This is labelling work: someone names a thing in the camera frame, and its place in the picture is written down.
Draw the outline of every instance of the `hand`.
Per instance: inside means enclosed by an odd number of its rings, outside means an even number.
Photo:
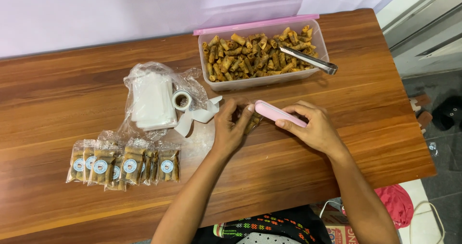
[[[277,120],[276,125],[296,135],[310,147],[326,153],[330,157],[336,157],[344,153],[345,150],[348,151],[337,130],[332,125],[326,109],[311,103],[298,101],[282,110],[288,113],[296,112],[308,118],[309,123],[305,128],[287,120]]]
[[[237,106],[246,106],[239,120],[234,123],[232,115]],[[228,157],[241,143],[245,127],[249,123],[255,105],[246,98],[231,98],[215,114],[215,141],[212,150]]]

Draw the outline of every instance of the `tape roll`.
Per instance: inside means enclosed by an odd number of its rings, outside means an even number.
[[[172,97],[172,104],[179,111],[186,111],[193,104],[191,94],[185,90],[177,90]]]

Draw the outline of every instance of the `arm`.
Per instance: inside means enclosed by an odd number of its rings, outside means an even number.
[[[238,105],[249,104],[240,119],[233,123],[231,116]],[[245,98],[233,98],[215,115],[215,141],[199,168],[181,189],[160,220],[151,244],[189,244],[204,216],[213,186],[228,161],[228,157],[242,141],[254,105]]]
[[[286,120],[276,125],[293,133],[310,147],[326,153],[332,163],[345,211],[359,243],[400,243],[393,221],[380,198],[364,178],[326,109],[304,101],[283,108],[309,119],[303,128]]]

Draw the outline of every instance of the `sticker label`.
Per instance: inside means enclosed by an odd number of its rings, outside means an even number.
[[[133,173],[136,170],[136,161],[134,159],[129,159],[123,164],[123,169],[127,173]]]
[[[165,160],[162,162],[162,164],[160,164],[160,169],[164,173],[170,173],[173,170],[173,162],[170,160]]]
[[[112,179],[116,180],[119,178],[120,175],[120,168],[118,166],[114,166],[114,171],[112,171]]]
[[[108,164],[104,160],[98,160],[93,165],[93,171],[95,171],[97,174],[102,174],[106,172],[107,169],[108,169]]]
[[[84,170],[84,159],[79,158],[74,162],[74,170],[81,172]]]
[[[87,169],[91,170],[93,168],[93,164],[95,163],[95,160],[96,160],[96,157],[87,158],[87,161],[85,161],[85,166],[87,167]]]

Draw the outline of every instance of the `pink heat sealer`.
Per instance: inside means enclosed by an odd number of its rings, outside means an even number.
[[[288,120],[293,122],[294,124],[299,125],[300,127],[306,127],[306,123],[297,119],[296,117],[290,115],[289,113],[276,108],[275,106],[264,102],[262,100],[257,100],[255,102],[255,111],[258,114],[261,114],[264,117],[269,118],[272,121],[276,120]]]

